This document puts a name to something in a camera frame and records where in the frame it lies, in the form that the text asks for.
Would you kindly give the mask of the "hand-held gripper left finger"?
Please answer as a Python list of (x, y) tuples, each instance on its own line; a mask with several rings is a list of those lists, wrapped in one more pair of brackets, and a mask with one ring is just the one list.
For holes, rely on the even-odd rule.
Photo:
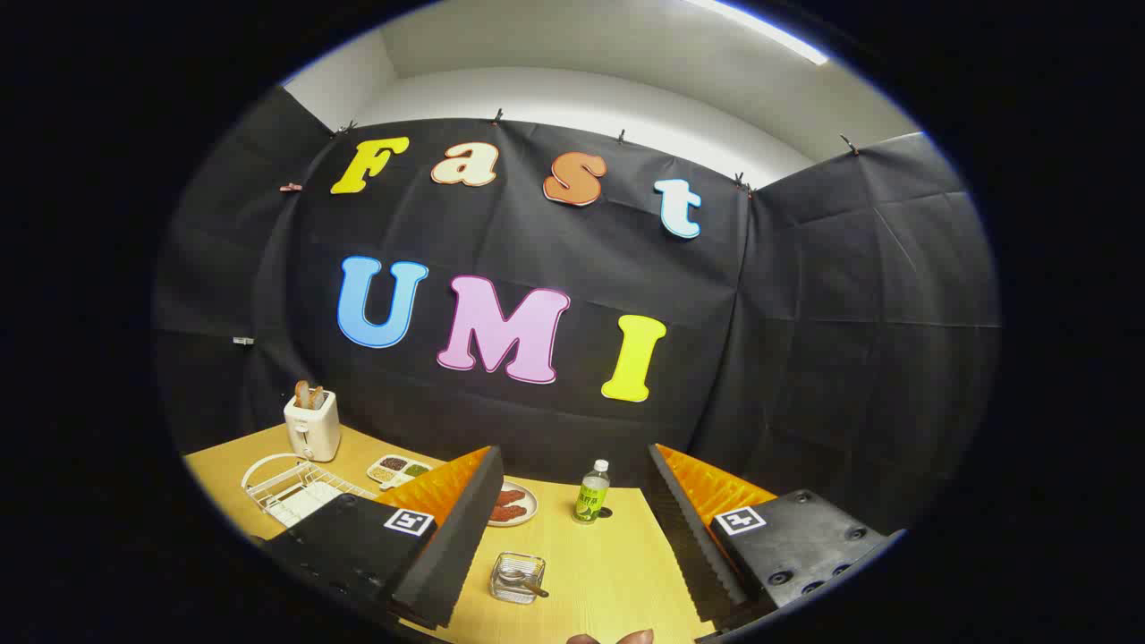
[(447, 627), (502, 492), (500, 451), (487, 445), (373, 498), (335, 493), (260, 549), (376, 623)]

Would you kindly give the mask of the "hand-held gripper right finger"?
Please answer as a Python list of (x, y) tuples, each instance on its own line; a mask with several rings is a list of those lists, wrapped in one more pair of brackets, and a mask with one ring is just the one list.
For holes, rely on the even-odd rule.
[(668, 445), (650, 445), (648, 457), (646, 500), (698, 618), (716, 631), (791, 613), (903, 537), (805, 487), (776, 494)]

